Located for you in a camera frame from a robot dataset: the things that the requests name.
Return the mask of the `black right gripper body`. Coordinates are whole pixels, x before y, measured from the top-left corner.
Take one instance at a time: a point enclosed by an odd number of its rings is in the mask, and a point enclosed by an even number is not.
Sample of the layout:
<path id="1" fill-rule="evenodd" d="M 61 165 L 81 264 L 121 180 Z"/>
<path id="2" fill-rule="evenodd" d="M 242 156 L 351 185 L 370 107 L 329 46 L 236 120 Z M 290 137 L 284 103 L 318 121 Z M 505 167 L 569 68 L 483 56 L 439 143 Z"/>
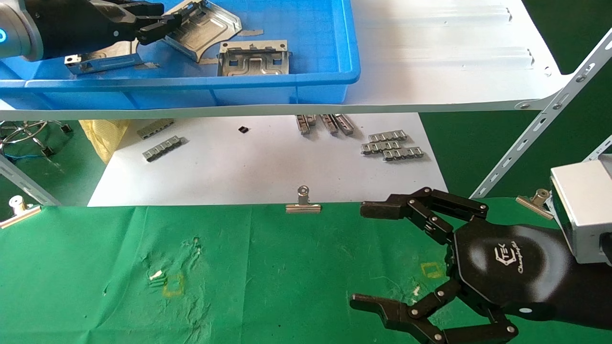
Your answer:
<path id="1" fill-rule="evenodd" d="M 559 315 L 572 254 L 556 229 L 472 221 L 453 234 L 453 253 L 460 281 L 485 307 L 541 322 Z"/>

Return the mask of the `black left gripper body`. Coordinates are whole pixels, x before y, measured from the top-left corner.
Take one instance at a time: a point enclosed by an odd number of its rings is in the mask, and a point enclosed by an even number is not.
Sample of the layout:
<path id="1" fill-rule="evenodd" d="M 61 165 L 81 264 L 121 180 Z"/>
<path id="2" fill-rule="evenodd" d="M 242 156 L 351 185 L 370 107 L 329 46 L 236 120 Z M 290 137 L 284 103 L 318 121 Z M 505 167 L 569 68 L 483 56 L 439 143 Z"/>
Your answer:
<path id="1" fill-rule="evenodd" d="M 135 38 L 135 15 L 93 0 L 31 0 L 29 15 L 42 48 L 33 60 L 89 53 Z"/>

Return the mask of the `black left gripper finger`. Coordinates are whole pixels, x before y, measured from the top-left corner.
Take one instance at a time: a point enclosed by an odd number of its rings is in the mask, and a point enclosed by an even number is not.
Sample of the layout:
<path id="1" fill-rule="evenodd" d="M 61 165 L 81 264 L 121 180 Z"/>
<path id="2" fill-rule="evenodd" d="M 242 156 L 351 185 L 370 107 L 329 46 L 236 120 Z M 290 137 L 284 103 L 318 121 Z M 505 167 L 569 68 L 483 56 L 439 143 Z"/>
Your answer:
<path id="1" fill-rule="evenodd" d="M 112 4 L 140 17 L 155 17 L 165 13 L 165 6 L 162 3 L 145 0 L 94 0 L 93 3 L 96 6 Z"/>
<path id="2" fill-rule="evenodd" d="M 162 16 L 137 16 L 136 39 L 142 45 L 164 39 L 169 33 L 175 32 L 182 25 L 183 19 L 180 13 Z"/>

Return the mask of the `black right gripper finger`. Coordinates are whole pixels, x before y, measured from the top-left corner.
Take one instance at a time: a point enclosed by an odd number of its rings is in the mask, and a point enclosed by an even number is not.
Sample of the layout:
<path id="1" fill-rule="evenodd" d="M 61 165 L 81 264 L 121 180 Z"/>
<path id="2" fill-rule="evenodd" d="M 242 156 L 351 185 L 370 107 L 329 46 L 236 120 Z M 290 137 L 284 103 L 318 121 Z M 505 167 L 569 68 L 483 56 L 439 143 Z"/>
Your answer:
<path id="1" fill-rule="evenodd" d="M 469 222 L 486 218 L 487 213 L 486 204 L 430 187 L 411 194 L 391 194 L 385 201 L 363 201 L 360 206 L 364 218 L 406 218 L 441 245 L 452 242 L 453 227 L 439 214 Z"/>
<path id="2" fill-rule="evenodd" d="M 408 333 L 420 344 L 507 344 L 519 334 L 501 309 L 483 302 L 472 308 L 488 318 L 488 324 L 440 329 L 430 321 L 448 303 L 456 298 L 468 301 L 470 296 L 472 292 L 456 279 L 450 279 L 411 306 L 395 299 L 356 293 L 350 296 L 350 307 L 377 314 L 385 329 Z"/>

